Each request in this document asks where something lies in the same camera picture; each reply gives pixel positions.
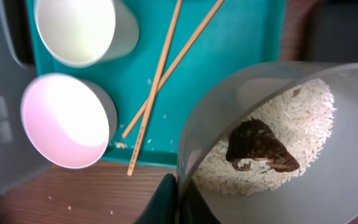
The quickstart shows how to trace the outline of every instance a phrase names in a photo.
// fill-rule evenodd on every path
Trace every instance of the gray plastic container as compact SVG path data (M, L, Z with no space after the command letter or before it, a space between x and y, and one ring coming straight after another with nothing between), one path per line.
M358 63L268 62L223 80L195 106L178 149L180 197L212 147L253 110L320 77L335 97L333 134L305 174L249 197L201 191L222 223L347 223L358 215Z

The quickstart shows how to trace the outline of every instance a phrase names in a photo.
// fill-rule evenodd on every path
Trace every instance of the teal tray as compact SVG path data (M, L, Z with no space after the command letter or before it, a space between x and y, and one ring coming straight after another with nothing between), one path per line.
M147 80L153 80L175 1L124 2L139 21L140 38L135 49L124 57L78 69L60 64L48 53L35 26L34 0L26 0L37 74L66 73L104 88L118 113L112 142L125 142L128 149L116 149L110 144L102 159L129 162L140 122L126 139L121 137L124 128L120 124L129 124L149 94ZM215 0L184 0L165 68L214 3ZM278 59L284 8L284 0L226 0L222 4L157 95L139 164L176 167L181 129L201 97L241 68Z

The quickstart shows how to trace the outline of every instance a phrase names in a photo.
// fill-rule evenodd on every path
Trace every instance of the pink cup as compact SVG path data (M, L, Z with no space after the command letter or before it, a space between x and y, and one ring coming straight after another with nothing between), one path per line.
M35 148L51 162L71 169L98 161L117 128L114 103L100 86L61 73L30 83L21 115Z

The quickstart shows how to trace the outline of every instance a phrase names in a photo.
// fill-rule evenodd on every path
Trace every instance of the wooden chopstick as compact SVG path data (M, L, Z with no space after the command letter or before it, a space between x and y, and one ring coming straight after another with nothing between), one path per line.
M212 7L212 9L208 12L208 14L205 16L205 18L203 19L203 21L199 24L199 26L197 27L197 29L194 31L194 33L191 35L191 37L189 38L189 40L187 41L187 43L185 44L185 46L180 50L178 56L174 59L174 61L172 62L172 64L169 66L168 70L164 73L164 76L161 78L160 80L160 84L158 86L158 91L160 91L161 87L164 85L164 83L167 81L167 79L169 78L169 76L172 74L172 72L174 71L174 69L178 66L179 62L182 60L182 58L185 56L185 54L187 53L187 51L190 49L190 47L194 44L194 42L196 41L196 39L198 38L198 36L202 33L202 31L204 30L204 28L206 27L206 25L210 22L210 20L212 19L212 17L215 15L216 11L219 9L219 7L221 6L221 4L223 3L224 0L217 0L215 5ZM140 107L139 111L137 111L137 113L135 114L134 118L132 119L132 121L128 124L128 127L125 129L125 131L122 134L123 138L126 138L128 136L128 134L130 133L130 131L132 130L132 128L135 126L136 122L139 120L140 116L142 116L144 110L146 109L146 103L147 103L146 99L143 103L143 105Z
M181 8L181 3L182 3L182 0L177 0L177 4L175 6L175 10L173 12L173 16L171 19L171 24L169 25L169 28L168 28L167 37L165 38L165 42L162 47L160 60L158 61L157 71L155 72L155 76L154 76L154 80L153 80L153 84L152 84L152 89L150 90L150 95L149 95L149 98L148 98L146 106L145 106L143 120L140 125L139 134L137 135L135 149L134 149L134 152L132 153L131 163L129 164L129 168L128 168L128 172L127 172L127 175L129 175L129 176L132 175L132 173L135 169L137 156L139 155L139 151L140 151L140 147L142 145L142 141L143 141L143 137L144 137L144 134L146 131L147 123L149 122L155 95L158 92L158 90L157 90L158 84L160 83L160 79L161 79L161 75L162 75L162 72L164 69L165 61L167 60L169 47L171 45L171 41L172 41L172 37L173 37L173 32L175 31L175 27L177 25L179 12L180 12L180 8Z

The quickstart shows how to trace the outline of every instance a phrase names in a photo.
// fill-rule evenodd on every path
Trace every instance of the rice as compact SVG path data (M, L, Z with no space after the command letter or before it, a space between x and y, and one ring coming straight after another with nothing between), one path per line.
M318 159L323 144L331 135L336 110L333 103L329 86L316 78L275 97L246 117L245 121L253 117L267 124L298 161L299 169L279 173L270 169L266 161L243 159L239 167L250 164L252 169L237 171L226 161L228 140L224 138L197 168L193 176L196 185L220 194L250 195L265 189L278 189L292 177L302 176Z

